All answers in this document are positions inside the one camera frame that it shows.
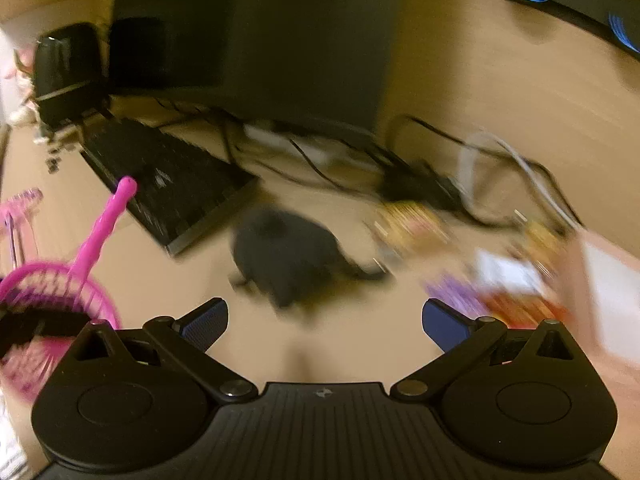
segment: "metal screw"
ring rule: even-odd
[[[405,397],[417,397],[425,394],[429,387],[424,384],[422,381],[418,381],[416,379],[405,379],[404,381],[400,381],[396,388],[398,393],[404,395]]]
[[[227,397],[242,397],[251,393],[253,387],[254,386],[249,381],[245,381],[244,379],[235,379],[222,384],[222,386],[220,386],[220,391]]]

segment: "pink handle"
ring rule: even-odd
[[[109,199],[104,212],[95,221],[94,228],[87,240],[80,247],[78,256],[69,272],[83,283],[89,272],[100,258],[100,251],[109,235],[113,232],[116,221],[127,208],[127,202],[136,194],[138,184],[130,176],[123,177],[118,183],[116,193]]]

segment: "wooden desk surface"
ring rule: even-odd
[[[177,126],[172,132],[222,156],[219,137],[206,124]],[[12,133],[1,197],[39,187],[44,200],[33,225],[40,256],[68,260],[90,232],[109,193],[78,150],[63,150],[60,170],[49,174],[44,162],[50,156],[47,147],[35,146],[32,136],[28,128]],[[310,177],[308,169],[293,160],[276,165]],[[259,168],[256,172],[264,177],[265,200],[322,222],[357,260],[375,256],[365,225],[372,203],[289,184]],[[427,299],[424,282],[443,272],[463,274],[476,247],[502,252],[508,241],[508,235],[456,226],[455,243],[396,269],[389,283],[342,286],[314,304],[276,312],[264,297],[236,292],[229,285],[228,277],[236,270],[230,232],[227,227],[212,233],[171,259],[127,213],[105,245],[93,276],[111,294],[125,328],[138,328],[158,315],[180,317],[209,298],[225,298],[229,328],[209,353],[259,388],[267,381],[382,381],[388,388],[440,354],[421,328],[420,312]],[[0,240],[0,267],[2,272],[10,269],[6,238]],[[31,431],[30,407],[9,391],[6,396],[18,436],[38,471],[46,459]],[[633,406],[625,411],[632,413]],[[632,415],[628,420],[632,424],[622,424],[622,438],[614,437],[604,461],[623,479],[634,478],[623,472],[640,470],[628,442],[639,434],[640,422]]]

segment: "black monitor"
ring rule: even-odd
[[[115,0],[110,83],[342,140],[375,129],[401,0]]]

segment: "white cable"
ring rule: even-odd
[[[474,206],[474,166],[476,156],[478,155],[478,149],[480,148],[480,146],[478,146],[478,140],[483,139],[492,140],[505,149],[522,168],[540,195],[542,195],[553,210],[558,213],[558,215],[573,229],[577,230],[580,228],[580,225],[551,197],[545,185],[540,181],[537,174],[531,169],[529,164],[524,161],[520,154],[503,139],[488,132],[477,132],[471,135],[460,150],[460,156],[458,157],[458,184],[461,188],[462,200],[465,202],[465,205],[469,210],[473,210]]]

